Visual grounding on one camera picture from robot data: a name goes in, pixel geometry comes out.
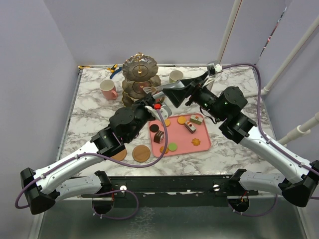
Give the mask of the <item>orange waffle biscuit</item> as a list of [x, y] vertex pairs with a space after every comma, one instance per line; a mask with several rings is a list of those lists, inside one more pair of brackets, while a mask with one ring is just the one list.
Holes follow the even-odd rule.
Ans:
[[177, 118], [177, 122], [178, 122], [180, 125], [185, 124], [186, 121], [187, 121], [187, 119], [186, 119], [186, 117], [184, 117], [184, 116], [179, 116], [179, 117]]

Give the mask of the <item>green layered square cake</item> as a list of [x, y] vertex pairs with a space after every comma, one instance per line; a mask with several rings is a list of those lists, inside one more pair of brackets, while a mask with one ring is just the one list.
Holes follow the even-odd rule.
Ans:
[[191, 115], [190, 122], [193, 122], [194, 124], [201, 125], [203, 123], [203, 117], [198, 115]]

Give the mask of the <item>three-tier grey cake stand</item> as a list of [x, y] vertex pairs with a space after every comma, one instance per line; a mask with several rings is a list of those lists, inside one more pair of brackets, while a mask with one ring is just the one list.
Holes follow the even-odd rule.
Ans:
[[141, 52], [131, 56], [122, 65], [124, 80], [122, 81], [122, 103], [125, 107], [146, 96], [144, 88], [150, 87], [153, 93], [155, 87], [161, 85], [156, 60]]

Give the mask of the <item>chocolate cake slice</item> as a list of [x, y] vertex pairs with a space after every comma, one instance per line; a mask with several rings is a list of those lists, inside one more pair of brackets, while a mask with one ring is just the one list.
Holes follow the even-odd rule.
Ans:
[[165, 134], [163, 131], [159, 130], [155, 133], [153, 142], [155, 143], [161, 143], [164, 140]]

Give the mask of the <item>metal serving tongs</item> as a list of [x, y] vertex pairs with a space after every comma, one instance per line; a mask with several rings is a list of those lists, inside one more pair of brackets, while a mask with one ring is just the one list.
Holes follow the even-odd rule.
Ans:
[[160, 100], [163, 97], [165, 97], [165, 94], [162, 91], [163, 89], [183, 88], [183, 87], [184, 87], [184, 84], [180, 80], [178, 80], [178, 81], [176, 81], [174, 83], [169, 83], [169, 84], [166, 84], [166, 85], [160, 85], [160, 86], [157, 86], [157, 87], [143, 87], [142, 90], [146, 94], [151, 93], [155, 100]]

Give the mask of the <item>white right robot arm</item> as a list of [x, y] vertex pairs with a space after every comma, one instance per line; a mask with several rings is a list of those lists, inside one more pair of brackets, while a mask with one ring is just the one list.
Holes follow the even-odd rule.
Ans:
[[297, 156], [267, 136], [251, 118], [241, 111], [247, 100], [235, 86], [227, 87], [220, 96], [204, 85], [206, 75], [166, 85], [162, 92], [178, 108], [185, 99], [187, 106], [198, 104], [212, 117], [222, 122], [219, 129], [229, 140], [240, 144], [268, 161], [278, 174], [254, 173], [238, 170], [229, 182], [235, 195], [256, 190], [283, 196], [298, 207], [305, 207], [319, 184], [319, 163]]

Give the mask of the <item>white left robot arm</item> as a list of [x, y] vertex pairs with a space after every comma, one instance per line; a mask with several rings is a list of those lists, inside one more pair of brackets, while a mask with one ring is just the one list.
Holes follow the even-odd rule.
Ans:
[[169, 116], [170, 108], [166, 104], [156, 103], [151, 95], [136, 101], [130, 107], [119, 108], [110, 117], [108, 126], [77, 151], [41, 169], [26, 168], [21, 171], [22, 191], [15, 201], [15, 207], [23, 208], [18, 202], [21, 196], [25, 196], [26, 208], [37, 215], [66, 198], [80, 195], [103, 197], [112, 194], [114, 187], [104, 171], [79, 178], [75, 178], [75, 175], [103, 161], [117, 163], [113, 156], [125, 150], [125, 145], [136, 138], [147, 122], [164, 122]]

